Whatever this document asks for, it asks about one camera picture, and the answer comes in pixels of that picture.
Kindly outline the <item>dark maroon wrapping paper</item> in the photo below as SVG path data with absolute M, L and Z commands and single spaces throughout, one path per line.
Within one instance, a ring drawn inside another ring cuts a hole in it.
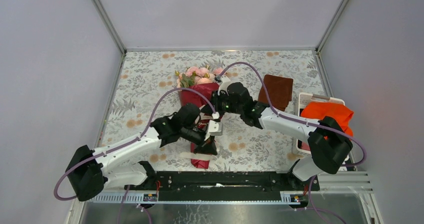
M 200 94 L 202 94 L 209 100 L 212 96 L 212 92 L 218 90 L 218 88 L 219 88 L 219 85 L 217 83 L 198 84 L 198 85 L 193 85 L 189 87 L 189 89 L 199 92 Z M 179 96 L 180 96 L 179 97 L 180 103 L 182 106 L 186 105 L 187 103 L 192 103 L 199 108 L 202 107 L 203 105 L 208 105 L 205 99 L 203 99 L 201 96 L 191 91 L 182 90 L 180 91 Z M 195 168 L 198 168 L 198 169 L 209 168 L 210 162 L 208 160 L 191 159 L 190 161 L 192 166 L 194 166 Z

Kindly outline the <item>cream printed ribbon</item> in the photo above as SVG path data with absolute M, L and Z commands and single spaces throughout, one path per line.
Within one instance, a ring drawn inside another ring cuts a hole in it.
M 202 145 L 205 143 L 205 133 L 207 129 L 207 124 L 210 120 L 214 120 L 216 122 L 220 121 L 220 116 L 218 113 L 214 113 L 211 116 L 205 116 L 203 114 L 198 118 L 198 123 L 195 123 L 192 129 L 183 128 L 181 130 L 181 138 L 189 141 L 194 144 L 194 149 L 197 145 Z M 194 153 L 194 149 L 190 152 L 181 152 L 179 156 L 181 158 L 186 159 L 198 159 L 198 160 L 208 160 L 211 161 L 215 159 L 216 155 L 208 155 L 208 154 L 196 154 Z

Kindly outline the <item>peach rose stem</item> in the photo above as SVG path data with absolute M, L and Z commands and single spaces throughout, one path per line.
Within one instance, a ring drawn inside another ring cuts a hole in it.
M 188 88 L 197 85 L 200 79 L 199 70 L 198 67 L 189 67 L 185 72 L 175 71 L 177 87 Z

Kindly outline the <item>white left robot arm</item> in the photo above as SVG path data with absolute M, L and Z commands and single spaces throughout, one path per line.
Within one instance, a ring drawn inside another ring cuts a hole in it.
M 195 159 L 209 159 L 216 155 L 214 136 L 221 130 L 221 117 L 210 106 L 206 108 L 209 109 L 206 114 L 209 121 L 202 129 L 197 127 L 197 122 L 202 119 L 202 110 L 188 103 L 171 115 L 155 119 L 140 134 L 95 149 L 86 145 L 79 147 L 65 171 L 75 198 L 87 201 L 104 189 L 128 185 L 150 189 L 155 183 L 155 176 L 149 163 L 128 166 L 123 166 L 123 163 L 181 138 L 197 145 Z

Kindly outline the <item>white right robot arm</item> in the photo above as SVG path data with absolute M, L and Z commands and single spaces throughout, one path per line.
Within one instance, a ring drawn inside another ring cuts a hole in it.
M 326 116 L 322 120 L 308 119 L 281 112 L 254 100 L 240 82 L 229 83 L 211 94 L 210 103 L 201 107 L 201 113 L 211 115 L 217 111 L 237 114 L 248 126 L 273 130 L 306 142 L 310 156 L 297 161 L 287 175 L 291 189 L 301 189 L 311 177 L 322 172 L 336 174 L 353 148 L 335 119 Z

